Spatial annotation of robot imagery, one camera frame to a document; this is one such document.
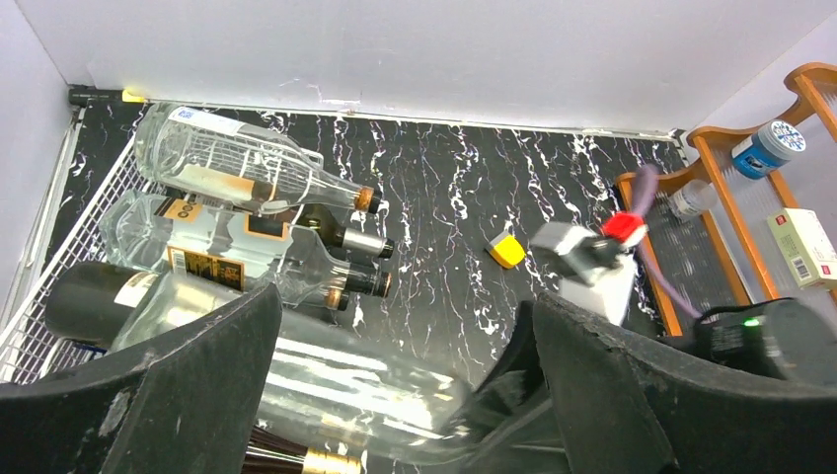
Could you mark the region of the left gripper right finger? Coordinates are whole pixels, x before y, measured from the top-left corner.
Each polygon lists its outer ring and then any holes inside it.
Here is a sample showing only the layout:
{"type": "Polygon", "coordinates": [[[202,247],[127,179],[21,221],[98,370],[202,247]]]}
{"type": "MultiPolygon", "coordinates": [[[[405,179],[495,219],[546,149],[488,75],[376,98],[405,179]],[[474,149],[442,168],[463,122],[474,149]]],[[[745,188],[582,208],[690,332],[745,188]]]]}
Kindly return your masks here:
{"type": "Polygon", "coordinates": [[[559,297],[533,331],[574,473],[832,473],[836,393],[684,354],[559,297]]]}

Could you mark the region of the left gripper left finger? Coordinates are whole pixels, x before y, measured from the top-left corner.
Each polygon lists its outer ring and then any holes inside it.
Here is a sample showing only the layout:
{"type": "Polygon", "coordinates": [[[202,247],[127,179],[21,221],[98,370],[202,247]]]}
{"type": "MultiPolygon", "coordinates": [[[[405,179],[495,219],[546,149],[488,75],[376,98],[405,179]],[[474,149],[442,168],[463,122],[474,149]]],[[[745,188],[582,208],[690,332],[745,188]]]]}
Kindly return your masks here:
{"type": "Polygon", "coordinates": [[[1,388],[5,473],[238,473],[282,316],[273,285],[185,326],[1,388]]]}

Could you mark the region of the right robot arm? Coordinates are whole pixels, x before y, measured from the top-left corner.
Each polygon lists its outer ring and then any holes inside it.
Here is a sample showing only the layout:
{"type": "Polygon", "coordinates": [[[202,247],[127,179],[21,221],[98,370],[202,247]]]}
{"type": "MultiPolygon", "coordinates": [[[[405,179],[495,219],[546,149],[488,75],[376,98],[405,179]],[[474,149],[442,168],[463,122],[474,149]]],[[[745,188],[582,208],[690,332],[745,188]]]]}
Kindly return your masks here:
{"type": "Polygon", "coordinates": [[[836,332],[826,318],[796,298],[717,306],[691,322],[681,336],[657,340],[748,373],[836,387],[836,332]]]}

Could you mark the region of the clear square liquor bottle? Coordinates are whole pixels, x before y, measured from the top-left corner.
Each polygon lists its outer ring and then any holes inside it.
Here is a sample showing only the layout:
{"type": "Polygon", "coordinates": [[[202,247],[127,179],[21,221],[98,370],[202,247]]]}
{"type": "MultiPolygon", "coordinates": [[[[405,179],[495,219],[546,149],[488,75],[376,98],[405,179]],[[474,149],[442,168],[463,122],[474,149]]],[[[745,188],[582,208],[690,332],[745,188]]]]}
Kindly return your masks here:
{"type": "Polygon", "coordinates": [[[285,304],[343,310],[348,294],[384,298],[392,277],[333,257],[308,227],[130,190],[100,219],[109,262],[190,274],[248,291],[274,282],[285,304]]]}

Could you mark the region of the clear tall glass bottle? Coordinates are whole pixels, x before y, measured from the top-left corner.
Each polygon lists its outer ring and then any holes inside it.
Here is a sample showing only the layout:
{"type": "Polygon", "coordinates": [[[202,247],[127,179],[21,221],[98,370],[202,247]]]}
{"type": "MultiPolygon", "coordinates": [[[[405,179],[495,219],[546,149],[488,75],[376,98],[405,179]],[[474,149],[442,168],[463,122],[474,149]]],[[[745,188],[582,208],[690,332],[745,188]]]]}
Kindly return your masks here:
{"type": "Polygon", "coordinates": [[[377,347],[289,308],[257,411],[259,426],[314,445],[331,440],[413,465],[463,458],[524,399],[507,369],[478,389],[412,355],[377,347]]]}

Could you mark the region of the dark green wine bottle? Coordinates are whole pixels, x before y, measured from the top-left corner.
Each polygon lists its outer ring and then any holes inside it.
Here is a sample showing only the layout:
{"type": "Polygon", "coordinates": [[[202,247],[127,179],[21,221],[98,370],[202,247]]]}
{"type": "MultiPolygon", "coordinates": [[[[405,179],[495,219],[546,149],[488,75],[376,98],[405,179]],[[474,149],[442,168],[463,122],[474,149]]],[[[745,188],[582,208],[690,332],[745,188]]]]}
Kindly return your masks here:
{"type": "Polygon", "coordinates": [[[57,337],[120,352],[156,345],[204,316],[205,302],[178,276],[87,262],[57,279],[44,323],[57,337]]]}

